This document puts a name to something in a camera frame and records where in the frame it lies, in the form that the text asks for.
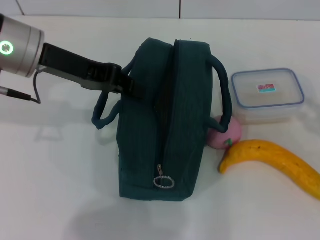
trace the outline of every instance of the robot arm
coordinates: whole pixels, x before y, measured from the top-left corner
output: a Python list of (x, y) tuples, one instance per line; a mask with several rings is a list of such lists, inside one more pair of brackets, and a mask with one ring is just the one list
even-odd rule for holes
[[(0, 72), (26, 78), (35, 71), (45, 72), (78, 83), (85, 89), (144, 97), (144, 88), (123, 74), (120, 66), (92, 61), (44, 42), (43, 31), (0, 14)], [(29, 95), (4, 87), (0, 87), (0, 94), (32, 100)]]

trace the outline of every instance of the plastic food container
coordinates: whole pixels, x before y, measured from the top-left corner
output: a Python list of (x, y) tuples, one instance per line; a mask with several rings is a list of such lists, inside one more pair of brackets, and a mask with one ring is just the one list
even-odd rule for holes
[(233, 115), (242, 124), (285, 121), (305, 102), (296, 74), (287, 68), (237, 72), (231, 83)]

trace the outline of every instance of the cable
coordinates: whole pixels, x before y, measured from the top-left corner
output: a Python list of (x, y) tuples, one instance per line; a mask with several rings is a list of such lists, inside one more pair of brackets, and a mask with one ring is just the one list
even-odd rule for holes
[(30, 101), (37, 103), (37, 104), (41, 104), (41, 99), (38, 93), (38, 89), (37, 89), (37, 76), (38, 76), (39, 72), (36, 72), (33, 76), (33, 88), (34, 88), (34, 93), (36, 96), (36, 99), (31, 98)]

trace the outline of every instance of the green led light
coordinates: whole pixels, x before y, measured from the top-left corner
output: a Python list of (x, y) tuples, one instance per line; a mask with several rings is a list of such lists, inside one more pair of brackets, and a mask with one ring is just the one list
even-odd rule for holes
[(10, 55), (14, 52), (14, 46), (9, 41), (0, 42), (0, 53)]

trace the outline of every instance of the white table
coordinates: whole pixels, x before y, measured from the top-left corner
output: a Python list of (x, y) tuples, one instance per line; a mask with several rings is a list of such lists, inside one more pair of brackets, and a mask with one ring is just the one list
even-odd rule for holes
[[(306, 106), (291, 122), (245, 126), (244, 139), (291, 150), (320, 171), (320, 22), (266, 20), (17, 17), (46, 42), (125, 66), (148, 37), (207, 42), (229, 75), (290, 68)], [(212, 113), (221, 114), (215, 79)], [(33, 93), (31, 79), (3, 72), (1, 86)], [(194, 194), (184, 202), (119, 197), (117, 119), (91, 124), (99, 92), (43, 73), (42, 105), (0, 100), (1, 240), (301, 240), (319, 239), (320, 202), (259, 162), (217, 172), (208, 147)], [(113, 94), (108, 114), (120, 96)]]

